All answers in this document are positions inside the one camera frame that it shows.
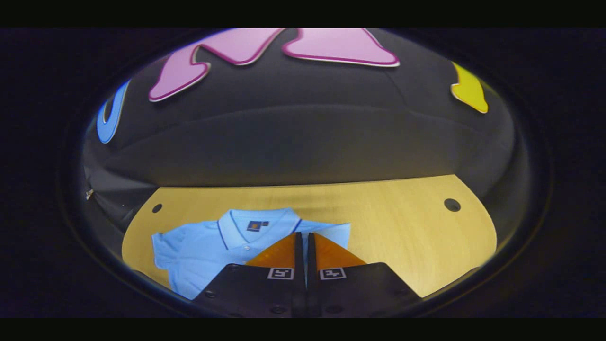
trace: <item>wooden table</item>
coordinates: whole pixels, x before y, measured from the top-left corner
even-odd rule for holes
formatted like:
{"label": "wooden table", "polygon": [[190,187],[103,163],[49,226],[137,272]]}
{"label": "wooden table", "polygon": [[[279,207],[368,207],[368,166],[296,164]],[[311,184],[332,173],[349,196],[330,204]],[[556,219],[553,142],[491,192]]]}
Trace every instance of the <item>wooden table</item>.
{"label": "wooden table", "polygon": [[[461,205],[449,211],[444,200]],[[162,209],[152,209],[162,204]],[[351,223],[349,251],[367,263],[388,264],[425,297],[481,266],[496,249],[496,232],[479,199],[455,175],[268,187],[161,187],[136,214],[122,257],[169,288],[154,264],[152,235],[217,220],[229,209],[292,208],[304,220]]]}

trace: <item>screw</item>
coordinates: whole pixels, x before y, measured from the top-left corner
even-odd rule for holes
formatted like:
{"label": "screw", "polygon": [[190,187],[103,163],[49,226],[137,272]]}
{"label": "screw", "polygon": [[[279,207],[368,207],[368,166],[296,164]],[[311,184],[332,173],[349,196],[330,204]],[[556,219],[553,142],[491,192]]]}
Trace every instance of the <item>screw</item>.
{"label": "screw", "polygon": [[329,314],[339,314],[341,311],[343,311],[343,307],[341,307],[339,305],[333,305],[333,306],[329,306],[324,311],[326,311]]}
{"label": "screw", "polygon": [[283,306],[275,306],[271,309],[271,312],[274,314],[282,314],[283,312],[286,312],[286,308]]}
{"label": "screw", "polygon": [[383,316],[385,316],[385,312],[383,310],[378,310],[378,311],[371,312],[368,317],[370,317],[371,319],[375,319],[377,317],[383,317]]}
{"label": "screw", "polygon": [[396,296],[405,296],[406,294],[408,294],[408,290],[406,290],[406,289],[396,290],[395,294],[396,294]]}

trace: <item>pink foam letter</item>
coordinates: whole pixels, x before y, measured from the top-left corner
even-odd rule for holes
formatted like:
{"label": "pink foam letter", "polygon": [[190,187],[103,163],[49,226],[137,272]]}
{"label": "pink foam letter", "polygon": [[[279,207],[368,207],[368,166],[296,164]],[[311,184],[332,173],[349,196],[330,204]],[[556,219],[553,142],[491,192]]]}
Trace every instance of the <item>pink foam letter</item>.
{"label": "pink foam letter", "polygon": [[234,65],[254,63],[284,29],[233,29],[210,36],[202,47]]}
{"label": "pink foam letter", "polygon": [[299,29],[299,37],[282,46],[291,57],[396,67],[398,57],[385,50],[366,29]]}
{"label": "pink foam letter", "polygon": [[196,51],[201,41],[195,42],[173,53],[162,72],[158,82],[148,95],[152,102],[162,101],[203,79],[210,71],[210,63],[195,62]]}

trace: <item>light blue polo shirt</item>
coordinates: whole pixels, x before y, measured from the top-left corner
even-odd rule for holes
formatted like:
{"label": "light blue polo shirt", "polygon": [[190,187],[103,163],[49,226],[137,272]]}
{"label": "light blue polo shirt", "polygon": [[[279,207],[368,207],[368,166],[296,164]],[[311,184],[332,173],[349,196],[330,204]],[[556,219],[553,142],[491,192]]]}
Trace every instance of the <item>light blue polo shirt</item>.
{"label": "light blue polo shirt", "polygon": [[347,249],[350,228],[350,223],[302,220],[290,208],[272,211],[232,209],[219,220],[186,224],[167,233],[152,235],[151,239],[156,266],[168,270],[172,290],[193,300],[225,265],[246,264],[289,234],[302,233],[304,251],[310,232],[321,234]]}

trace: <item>shirt collar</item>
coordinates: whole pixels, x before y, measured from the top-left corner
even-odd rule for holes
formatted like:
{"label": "shirt collar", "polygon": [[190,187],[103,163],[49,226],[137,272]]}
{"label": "shirt collar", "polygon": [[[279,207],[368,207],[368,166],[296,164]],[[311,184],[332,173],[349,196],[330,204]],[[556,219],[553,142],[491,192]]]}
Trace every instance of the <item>shirt collar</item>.
{"label": "shirt collar", "polygon": [[301,218],[295,213],[291,208],[285,209],[276,209],[269,211],[241,211],[236,209],[231,209],[227,211],[218,221],[219,233],[221,234],[221,238],[225,243],[225,247],[229,249],[237,248],[244,244],[250,244],[244,239],[236,223],[233,219],[233,215],[246,214],[246,216],[251,217],[253,219],[258,220],[266,220],[270,217],[274,217],[273,219],[278,219],[273,223],[271,227],[271,233],[265,233],[260,239],[255,240],[251,243],[257,243],[260,240],[265,240],[266,238],[272,238],[275,236],[281,236],[283,238],[289,234],[291,234],[295,227],[297,227]]}

